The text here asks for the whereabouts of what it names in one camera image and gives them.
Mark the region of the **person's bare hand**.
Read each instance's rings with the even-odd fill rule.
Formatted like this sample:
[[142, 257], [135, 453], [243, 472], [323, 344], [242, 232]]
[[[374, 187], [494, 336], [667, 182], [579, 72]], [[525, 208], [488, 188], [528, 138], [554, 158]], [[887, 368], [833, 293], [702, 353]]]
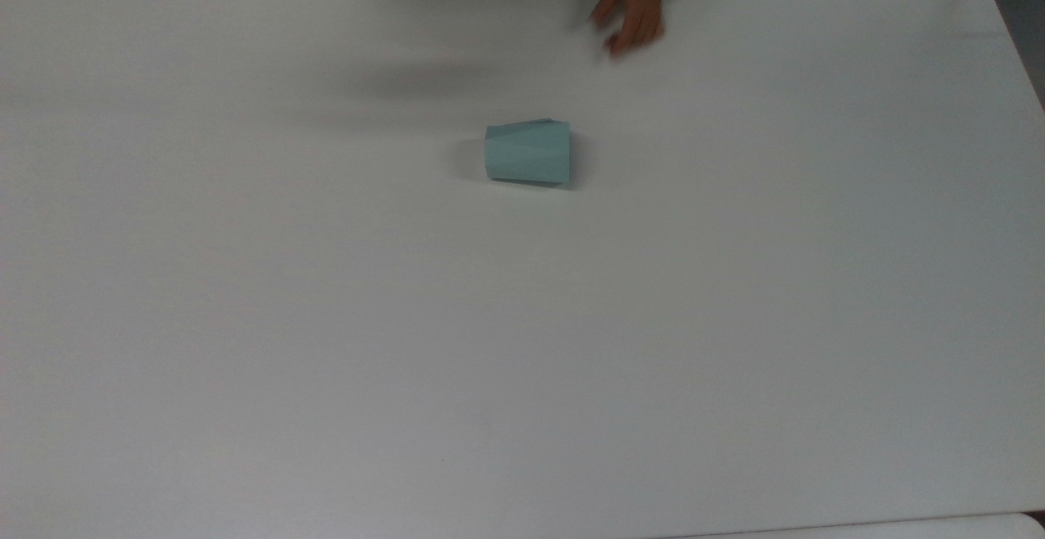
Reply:
[[607, 28], [616, 14], [622, 15], [622, 24], [604, 42], [612, 58], [649, 47], [665, 34], [663, 0], [597, 0], [589, 20], [598, 28]]

